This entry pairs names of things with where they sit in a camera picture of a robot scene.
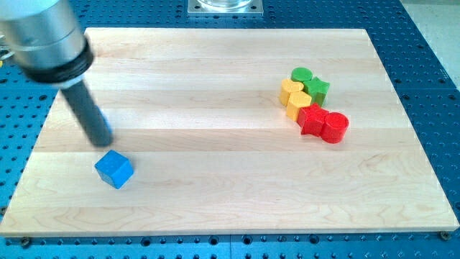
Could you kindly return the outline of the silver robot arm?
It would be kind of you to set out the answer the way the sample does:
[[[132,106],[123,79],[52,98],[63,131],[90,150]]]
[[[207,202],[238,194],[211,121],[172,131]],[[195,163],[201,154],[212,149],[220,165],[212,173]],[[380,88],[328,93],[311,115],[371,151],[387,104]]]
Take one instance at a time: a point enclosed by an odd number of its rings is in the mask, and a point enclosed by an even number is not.
[[[2,1],[1,32],[28,78],[60,89],[91,144],[110,145],[111,129],[84,79],[94,54],[70,3]]]

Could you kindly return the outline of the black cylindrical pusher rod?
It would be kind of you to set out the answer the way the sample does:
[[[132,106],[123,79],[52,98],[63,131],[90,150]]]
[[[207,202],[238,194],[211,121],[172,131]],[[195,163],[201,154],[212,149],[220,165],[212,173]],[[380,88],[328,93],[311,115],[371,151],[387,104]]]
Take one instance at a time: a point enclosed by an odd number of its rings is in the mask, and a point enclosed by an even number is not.
[[[111,128],[96,105],[84,80],[62,83],[60,91],[78,120],[88,140],[95,147],[107,147],[112,143]]]

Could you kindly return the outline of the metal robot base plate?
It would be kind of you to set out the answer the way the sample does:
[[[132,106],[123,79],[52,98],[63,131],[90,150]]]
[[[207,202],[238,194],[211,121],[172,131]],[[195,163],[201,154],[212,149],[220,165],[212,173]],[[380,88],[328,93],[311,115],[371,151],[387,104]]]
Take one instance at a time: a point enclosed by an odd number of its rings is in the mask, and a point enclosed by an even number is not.
[[[261,17],[263,0],[188,0],[189,17]]]

